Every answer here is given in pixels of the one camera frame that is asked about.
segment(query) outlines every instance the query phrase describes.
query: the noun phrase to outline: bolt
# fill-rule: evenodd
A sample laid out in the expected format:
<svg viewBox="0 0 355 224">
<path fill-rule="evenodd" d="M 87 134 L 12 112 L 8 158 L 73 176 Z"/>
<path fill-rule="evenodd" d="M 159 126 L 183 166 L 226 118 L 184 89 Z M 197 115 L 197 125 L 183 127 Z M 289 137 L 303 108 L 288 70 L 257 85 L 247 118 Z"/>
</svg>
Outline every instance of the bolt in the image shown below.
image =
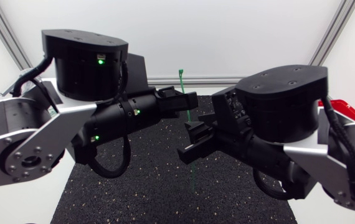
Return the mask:
<svg viewBox="0 0 355 224">
<path fill-rule="evenodd" d="M 39 153 L 42 152 L 42 149 L 41 149 L 39 146 L 37 146 L 37 147 L 34 149 L 34 152 L 35 152 L 36 154 L 39 154 Z"/>
<path fill-rule="evenodd" d="M 340 202 L 338 199 L 334 199 L 334 202 L 335 202 L 337 205 L 341 205 L 341 202 Z"/>
<path fill-rule="evenodd" d="M 42 167 L 40 168 L 40 171 L 41 171 L 41 172 L 46 172 L 46 170 L 47 170 L 47 167 L 46 167 L 46 166 L 42 166 Z"/>
<path fill-rule="evenodd" d="M 42 166 L 40 168 L 40 171 L 45 172 L 45 173 L 49 173 L 49 172 L 52 172 L 52 168 L 51 167 L 47 168 L 46 166 Z"/>
<path fill-rule="evenodd" d="M 24 177 L 24 178 L 29 177 L 29 173 L 28 172 L 23 172 L 21 174 L 21 177 Z"/>
<path fill-rule="evenodd" d="M 13 142 L 13 139 L 11 139 L 11 138 L 5 138 L 4 139 L 4 143 L 6 143 L 6 144 L 10 144 L 12 142 Z"/>
<path fill-rule="evenodd" d="M 338 192 L 338 195 L 341 196 L 341 197 L 345 197 L 345 196 L 346 196 L 346 193 L 344 193 L 343 191 L 339 191 L 339 192 Z"/>
<path fill-rule="evenodd" d="M 14 158 L 15 159 L 21 159 L 21 157 L 22 157 L 22 153 L 21 152 L 14 153 Z"/>
<path fill-rule="evenodd" d="M 10 171 L 10 172 L 14 172 L 16 169 L 17 169 L 17 167 L 15 167 L 15 166 L 13 166 L 13 165 L 11 165 L 11 166 L 9 167 L 9 171 Z"/>
<path fill-rule="evenodd" d="M 46 159 L 47 159 L 48 161 L 51 161 L 53 158 L 54 158 L 54 156 L 51 155 L 51 154 L 47 155 L 47 157 L 46 157 Z"/>
</svg>

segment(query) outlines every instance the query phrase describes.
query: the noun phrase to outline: black speckled floor mat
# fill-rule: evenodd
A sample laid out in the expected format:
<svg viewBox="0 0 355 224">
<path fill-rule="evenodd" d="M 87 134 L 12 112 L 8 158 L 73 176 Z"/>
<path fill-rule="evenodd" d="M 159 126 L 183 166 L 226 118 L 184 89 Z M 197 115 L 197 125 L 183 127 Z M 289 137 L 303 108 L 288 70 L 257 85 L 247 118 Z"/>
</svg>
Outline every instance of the black speckled floor mat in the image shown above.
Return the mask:
<svg viewBox="0 0 355 224">
<path fill-rule="evenodd" d="M 192 118 L 213 110 L 199 97 Z M 129 135 L 132 158 L 117 179 L 75 165 L 52 223 L 296 223 L 290 206 L 263 194 L 252 169 L 216 152 L 185 165 L 177 147 L 189 145 L 186 113 Z M 122 141 L 102 146 L 98 160 L 114 168 Z"/>
</svg>

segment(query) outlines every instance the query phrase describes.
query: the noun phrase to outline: black motor housing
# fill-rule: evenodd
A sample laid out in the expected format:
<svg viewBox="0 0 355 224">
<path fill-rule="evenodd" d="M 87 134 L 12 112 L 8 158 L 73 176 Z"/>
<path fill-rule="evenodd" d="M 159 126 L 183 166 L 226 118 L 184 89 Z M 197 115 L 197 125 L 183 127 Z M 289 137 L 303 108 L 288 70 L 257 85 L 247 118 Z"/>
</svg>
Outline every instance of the black motor housing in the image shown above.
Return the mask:
<svg viewBox="0 0 355 224">
<path fill-rule="evenodd" d="M 255 134 L 268 142 L 295 142 L 318 127 L 317 100 L 327 97 L 327 68 L 288 65 L 244 78 L 235 86 Z"/>
<path fill-rule="evenodd" d="M 69 98 L 101 101 L 118 92 L 128 43 L 79 30 L 43 30 L 46 57 L 54 57 L 57 86 Z"/>
</svg>

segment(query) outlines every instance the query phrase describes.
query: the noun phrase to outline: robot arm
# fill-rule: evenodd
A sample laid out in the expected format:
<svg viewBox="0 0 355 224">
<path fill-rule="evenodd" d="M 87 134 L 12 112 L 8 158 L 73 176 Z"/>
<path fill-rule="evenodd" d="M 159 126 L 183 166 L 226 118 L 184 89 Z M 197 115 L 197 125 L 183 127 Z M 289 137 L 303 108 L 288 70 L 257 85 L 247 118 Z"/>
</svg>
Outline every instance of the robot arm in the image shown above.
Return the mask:
<svg viewBox="0 0 355 224">
<path fill-rule="evenodd" d="M 214 113 L 186 123 L 192 144 L 179 157 L 189 164 L 222 151 L 253 167 L 255 183 L 273 198 L 306 198 L 319 182 L 338 205 L 355 210 L 355 161 L 343 144 L 355 148 L 355 122 L 336 112 L 347 134 L 340 138 L 317 106 L 326 97 L 323 67 L 290 65 L 244 78 L 212 95 Z M 279 180 L 284 192 L 267 186 L 259 171 Z"/>
<path fill-rule="evenodd" d="M 70 142 L 76 162 L 89 164 L 102 176 L 118 177 L 129 165 L 129 141 L 116 172 L 97 163 L 97 146 L 127 140 L 128 134 L 161 118 L 177 118 L 179 111 L 197 107 L 196 93 L 149 87 L 144 58 L 128 54 L 127 43 L 120 39 L 77 30 L 42 33 L 44 62 L 19 78 L 15 97 L 0 101 L 0 185 L 48 174 Z M 35 80 L 52 58 L 57 79 Z M 28 80 L 36 87 L 21 95 Z"/>
<path fill-rule="evenodd" d="M 70 142 L 76 162 L 118 177 L 130 161 L 127 134 L 197 107 L 195 93 L 149 88 L 144 58 L 128 54 L 123 40 L 76 30 L 42 34 L 45 60 L 16 82 L 14 98 L 0 101 L 0 185 L 48 174 Z M 38 82 L 53 58 L 57 79 Z M 36 87 L 20 96 L 28 80 Z M 320 182 L 338 205 L 355 210 L 355 122 L 331 111 L 327 92 L 323 67 L 286 66 L 244 78 L 212 96 L 215 113 L 186 123 L 192 144 L 179 157 L 188 164 L 219 150 L 252 166 L 271 197 L 306 198 Z M 96 148 L 116 138 L 125 140 L 124 159 L 109 171 L 95 160 Z M 285 191 L 264 184 L 259 172 Z"/>
</svg>

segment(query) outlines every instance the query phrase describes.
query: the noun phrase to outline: red object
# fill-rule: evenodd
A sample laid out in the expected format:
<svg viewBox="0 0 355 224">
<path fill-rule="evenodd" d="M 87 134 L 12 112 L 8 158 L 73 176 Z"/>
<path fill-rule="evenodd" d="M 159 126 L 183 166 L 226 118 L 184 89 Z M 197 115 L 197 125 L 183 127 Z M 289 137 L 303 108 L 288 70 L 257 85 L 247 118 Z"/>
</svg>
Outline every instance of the red object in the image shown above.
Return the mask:
<svg viewBox="0 0 355 224">
<path fill-rule="evenodd" d="M 331 100 L 331 105 L 334 110 L 339 111 L 345 116 L 355 120 L 355 109 L 343 100 Z"/>
</svg>

